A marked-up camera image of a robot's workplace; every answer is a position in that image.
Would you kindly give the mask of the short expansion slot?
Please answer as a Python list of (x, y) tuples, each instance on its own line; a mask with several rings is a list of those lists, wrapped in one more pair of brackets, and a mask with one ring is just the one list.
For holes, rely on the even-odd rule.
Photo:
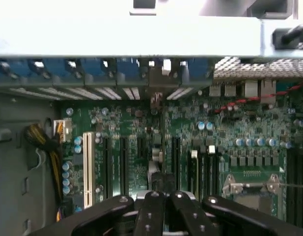
[(144, 158), (146, 155), (146, 139), (144, 137), (137, 138), (138, 158)]

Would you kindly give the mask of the green motherboard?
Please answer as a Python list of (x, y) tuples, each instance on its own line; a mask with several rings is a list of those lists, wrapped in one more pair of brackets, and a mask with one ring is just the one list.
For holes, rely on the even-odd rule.
[[(303, 87), (279, 86), (275, 104), (262, 104), (261, 98), (210, 97), (209, 91), (168, 101), (166, 112), (166, 171), (174, 190), (171, 168), (171, 142), (180, 137), (180, 188), (188, 191), (188, 152), (198, 152), (198, 197), (210, 195), (208, 146), (215, 145), (219, 157), (218, 195), (228, 174), (236, 179), (261, 180), (278, 174), (287, 183), (287, 150), (296, 149), (296, 183), (299, 157), (303, 149)], [(151, 160), (150, 107), (146, 101), (66, 101), (60, 103), (63, 119), (72, 121), (72, 139), (62, 146), (62, 191), (73, 211), (84, 209), (83, 133), (93, 132), (95, 150), (95, 203), (105, 200), (103, 139), (111, 138), (113, 196), (120, 192), (120, 138), (129, 140), (129, 196), (136, 198), (148, 188)], [(138, 158), (137, 138), (146, 139), (146, 155)], [(296, 188), (294, 223), (303, 227), (302, 191)]]

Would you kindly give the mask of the blue slot retainer clip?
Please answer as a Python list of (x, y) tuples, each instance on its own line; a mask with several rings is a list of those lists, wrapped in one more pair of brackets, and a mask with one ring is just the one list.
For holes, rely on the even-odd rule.
[(65, 68), (64, 59), (59, 59), (59, 58), (43, 59), (43, 63), (46, 69), (53, 75), (63, 77), (68, 74)]
[(118, 58), (117, 71), (125, 76), (137, 76), (139, 74), (139, 62), (136, 58)]
[(21, 77), (28, 77), (31, 74), (31, 70), (28, 66), (27, 59), (9, 59), (7, 61), (10, 71)]
[(81, 64), (86, 74), (101, 76), (105, 73), (99, 58), (82, 59)]
[(209, 75), (211, 63), (206, 58), (193, 58), (188, 60), (188, 70), (191, 78), (201, 78)]

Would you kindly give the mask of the white expansion slot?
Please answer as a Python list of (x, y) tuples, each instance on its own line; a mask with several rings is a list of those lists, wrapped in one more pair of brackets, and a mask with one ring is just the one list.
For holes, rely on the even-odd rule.
[(95, 150), (93, 132), (83, 133), (83, 199), (84, 209), (95, 202)]

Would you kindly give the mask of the grey parts rack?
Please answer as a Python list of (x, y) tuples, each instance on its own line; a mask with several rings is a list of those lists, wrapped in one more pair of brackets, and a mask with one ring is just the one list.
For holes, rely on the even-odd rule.
[(129, 0), (130, 15), (255, 17), (284, 20), (299, 0)]

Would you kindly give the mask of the black PC case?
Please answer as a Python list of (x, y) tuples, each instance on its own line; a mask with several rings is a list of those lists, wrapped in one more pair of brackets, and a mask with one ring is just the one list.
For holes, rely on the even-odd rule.
[[(134, 100), (146, 101), (150, 107), (148, 78), (154, 66), (160, 66), (174, 83), (167, 101), (207, 92), (216, 82), (222, 83), (222, 95), (225, 83), (235, 82), (235, 98), (261, 98), (263, 80), (276, 81), (276, 93), (271, 94), (276, 97), (281, 85), (303, 87), (303, 45), (275, 50), (272, 33), (300, 24), (298, 20), (204, 16), (96, 17), (72, 22), (7, 19), (0, 25), (0, 236), (28, 236), (85, 210), (73, 211), (62, 191), (64, 143), (53, 133), (53, 121), (63, 119), (61, 102)], [(43, 63), (49, 58), (64, 59), (68, 74), (51, 74)], [(81, 60), (89, 58), (101, 60), (104, 75), (85, 73)], [(139, 74), (119, 73), (118, 58), (136, 58)], [(188, 60), (193, 58), (210, 61), (209, 75), (190, 77)], [(9, 59), (27, 59), (31, 74), (13, 74)], [(245, 97), (246, 80), (258, 81), (258, 97)], [(140, 191), (136, 198), (125, 195), (135, 202), (134, 215), (122, 218), (109, 236), (133, 236), (138, 210), (151, 191)], [(171, 193), (177, 191), (199, 206), (203, 198), (214, 196), (197, 200), (189, 191)], [(171, 193), (165, 195), (162, 236), (188, 236), (172, 224)]]

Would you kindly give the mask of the white power connector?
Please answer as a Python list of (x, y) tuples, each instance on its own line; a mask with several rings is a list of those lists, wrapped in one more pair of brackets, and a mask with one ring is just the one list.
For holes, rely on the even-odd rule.
[(53, 121), (53, 133), (58, 135), (59, 142), (69, 142), (72, 139), (72, 121), (69, 118), (58, 119)]

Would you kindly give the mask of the long expansion slot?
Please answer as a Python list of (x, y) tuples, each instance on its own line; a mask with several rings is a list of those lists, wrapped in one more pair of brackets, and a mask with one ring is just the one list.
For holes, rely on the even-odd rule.
[(129, 140), (120, 138), (120, 192), (129, 195)]
[(111, 153), (111, 138), (105, 137), (103, 139), (103, 158), (104, 158), (104, 190), (105, 199), (113, 196), (113, 186), (112, 186), (112, 153)]
[(180, 137), (173, 137), (171, 142), (171, 168), (175, 176), (175, 188), (180, 188)]

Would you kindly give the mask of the silver rear port block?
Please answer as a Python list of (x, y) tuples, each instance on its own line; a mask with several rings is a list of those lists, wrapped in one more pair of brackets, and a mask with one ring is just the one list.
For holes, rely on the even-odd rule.
[(246, 80), (244, 94), (246, 98), (258, 97), (258, 81)]
[(236, 97), (236, 83), (226, 82), (224, 85), (224, 96), (225, 97)]
[(209, 87), (210, 97), (220, 97), (221, 96), (221, 82), (212, 83)]
[(276, 81), (275, 80), (263, 80), (261, 81), (261, 89), (260, 89), (260, 102), (262, 104), (275, 104), (276, 98), (275, 96), (271, 96), (271, 94), (276, 93)]

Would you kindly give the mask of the CPU socket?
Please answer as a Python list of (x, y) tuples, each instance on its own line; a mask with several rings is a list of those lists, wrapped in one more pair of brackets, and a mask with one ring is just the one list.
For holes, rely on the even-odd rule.
[(284, 219), (283, 190), (278, 174), (266, 179), (243, 180), (228, 174), (221, 195), (246, 207)]

